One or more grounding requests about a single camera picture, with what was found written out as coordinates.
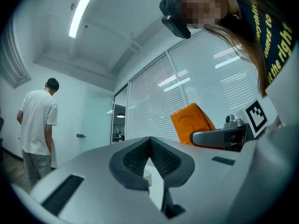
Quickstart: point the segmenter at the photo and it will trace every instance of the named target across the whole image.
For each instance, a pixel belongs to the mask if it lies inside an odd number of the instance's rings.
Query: white t-shirt
[[[57,125],[58,106],[46,91],[32,91],[24,98],[21,147],[26,153],[49,155],[45,139],[45,127]]]

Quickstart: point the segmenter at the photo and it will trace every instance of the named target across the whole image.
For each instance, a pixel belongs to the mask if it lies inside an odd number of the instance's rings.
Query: gray pants
[[[30,188],[33,188],[38,180],[51,172],[51,158],[50,155],[26,153],[23,149],[22,154]]]

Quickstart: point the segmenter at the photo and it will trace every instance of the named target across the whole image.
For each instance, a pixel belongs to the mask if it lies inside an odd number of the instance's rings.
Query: black device
[[[160,10],[164,17],[162,23],[177,37],[189,39],[191,32],[187,28],[187,22],[182,17],[180,6],[176,4],[176,0],[161,0]]]

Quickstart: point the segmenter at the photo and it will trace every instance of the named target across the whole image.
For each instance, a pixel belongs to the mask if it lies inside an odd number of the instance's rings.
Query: floor
[[[2,165],[6,170],[6,174],[11,183],[19,186],[27,193],[30,192],[29,182],[26,177],[24,164],[12,156],[3,152],[3,162]]]

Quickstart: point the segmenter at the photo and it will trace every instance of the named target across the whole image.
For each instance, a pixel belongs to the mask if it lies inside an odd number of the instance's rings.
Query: orange bag
[[[210,131],[216,129],[209,117],[195,103],[175,111],[173,114],[171,114],[171,120],[177,131],[179,141],[188,145],[201,146],[195,145],[191,142],[190,135],[192,132]]]

